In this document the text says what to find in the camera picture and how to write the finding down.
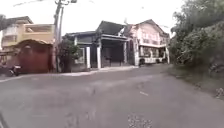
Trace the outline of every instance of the pink house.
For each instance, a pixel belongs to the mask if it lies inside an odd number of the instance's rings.
[[[167,44],[170,36],[153,20],[129,24],[125,27],[124,34],[129,37],[128,60],[134,65],[138,65],[140,59],[144,59],[145,63],[169,63]]]

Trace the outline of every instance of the tree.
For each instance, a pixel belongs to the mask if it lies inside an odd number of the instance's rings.
[[[63,73],[71,72],[71,65],[75,59],[78,58],[79,47],[66,38],[58,45],[58,58],[60,60],[59,66]]]
[[[0,31],[12,24],[12,20],[6,19],[5,15],[0,14]]]
[[[177,23],[171,31],[176,35],[171,40],[170,52],[175,64],[191,68],[213,65],[211,58],[224,50],[220,45],[223,43],[224,1],[187,0],[174,17]]]

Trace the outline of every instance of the house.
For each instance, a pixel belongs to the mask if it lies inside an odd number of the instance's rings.
[[[124,29],[124,36],[128,37],[129,63],[139,65],[139,60],[145,63],[169,61],[167,44],[170,41],[165,33],[153,20],[146,20],[138,24],[128,24]]]
[[[120,32],[124,25],[102,21],[95,31],[67,33],[65,35],[80,47],[76,64],[85,68],[104,68],[127,64],[127,38]]]
[[[26,39],[54,41],[54,27],[51,24],[34,24],[28,16],[10,18],[13,24],[3,30],[1,60],[7,61],[14,55],[14,46]]]

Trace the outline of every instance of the utility pole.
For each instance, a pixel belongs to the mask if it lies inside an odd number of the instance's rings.
[[[77,3],[77,0],[58,0],[55,1],[57,4],[57,8],[54,15],[54,48],[53,48],[53,62],[56,71],[59,72],[59,59],[58,59],[58,44],[61,42],[61,29],[62,29],[62,20],[64,15],[64,7],[65,5],[69,5],[69,3]]]

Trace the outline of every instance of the grass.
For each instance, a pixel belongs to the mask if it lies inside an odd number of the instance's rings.
[[[183,68],[176,68],[174,66],[167,70],[168,74],[190,83],[201,91],[208,92],[213,96],[217,95],[217,89],[224,89],[224,80],[221,78],[212,78],[206,73],[193,70],[185,70]]]

